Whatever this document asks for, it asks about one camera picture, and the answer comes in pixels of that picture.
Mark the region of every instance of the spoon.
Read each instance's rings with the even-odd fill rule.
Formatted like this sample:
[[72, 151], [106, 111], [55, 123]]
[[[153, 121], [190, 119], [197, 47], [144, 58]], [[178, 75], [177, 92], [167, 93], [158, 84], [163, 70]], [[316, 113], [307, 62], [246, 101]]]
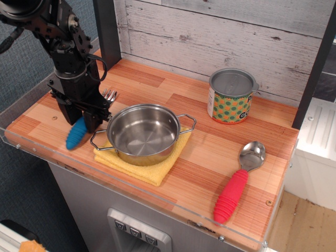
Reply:
[[249, 171], [259, 168], [265, 159], [265, 147], [260, 142], [250, 142], [241, 151], [239, 162], [241, 169], [233, 174], [217, 199], [214, 220], [227, 222], [235, 211], [248, 180]]

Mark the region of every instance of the pot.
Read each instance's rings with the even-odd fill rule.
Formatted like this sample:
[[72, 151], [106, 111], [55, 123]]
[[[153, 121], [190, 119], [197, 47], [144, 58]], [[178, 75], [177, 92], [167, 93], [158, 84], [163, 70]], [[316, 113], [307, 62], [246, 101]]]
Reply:
[[226, 68], [209, 79], [208, 114], [217, 122], [234, 124], [246, 120], [253, 92], [259, 89], [255, 78], [246, 71]]
[[[180, 132], [179, 117], [194, 121], [189, 130]], [[109, 121], [106, 130], [96, 131], [91, 144], [99, 151], [115, 149], [127, 163], [148, 166], [162, 162], [173, 151], [180, 134], [194, 130], [196, 119], [188, 114], [176, 116], [157, 104], [138, 104], [127, 107]], [[99, 148], [93, 143], [97, 133], [106, 132], [113, 147]]]

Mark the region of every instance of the blue rubber handle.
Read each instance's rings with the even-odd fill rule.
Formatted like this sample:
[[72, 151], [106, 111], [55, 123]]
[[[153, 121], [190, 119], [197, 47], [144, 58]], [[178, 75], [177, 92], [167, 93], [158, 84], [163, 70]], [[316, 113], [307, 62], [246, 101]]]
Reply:
[[88, 129], [86, 128], [84, 117], [79, 118], [68, 134], [66, 141], [67, 149], [72, 150], [75, 148], [83, 139], [87, 131]]

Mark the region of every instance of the screw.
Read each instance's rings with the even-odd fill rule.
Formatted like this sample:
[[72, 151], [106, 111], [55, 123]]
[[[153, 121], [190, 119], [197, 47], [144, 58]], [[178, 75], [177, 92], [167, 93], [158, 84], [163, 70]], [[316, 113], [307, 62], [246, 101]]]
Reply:
[[221, 235], [221, 236], [219, 236], [219, 238], [218, 238], [218, 240], [220, 241], [220, 242], [224, 242], [224, 240], [225, 240], [225, 237], [223, 236], [223, 235]]
[[273, 201], [267, 200], [267, 201], [266, 201], [266, 205], [268, 205], [268, 206], [272, 206], [272, 205], [273, 205]]

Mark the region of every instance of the red rubber handle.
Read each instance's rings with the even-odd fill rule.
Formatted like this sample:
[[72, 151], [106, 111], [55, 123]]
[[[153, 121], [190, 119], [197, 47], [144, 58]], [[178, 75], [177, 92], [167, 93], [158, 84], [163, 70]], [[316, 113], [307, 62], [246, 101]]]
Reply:
[[225, 223], [230, 219], [238, 205], [247, 180], [248, 173], [243, 169], [233, 174], [216, 202], [214, 209], [214, 220], [216, 222]]

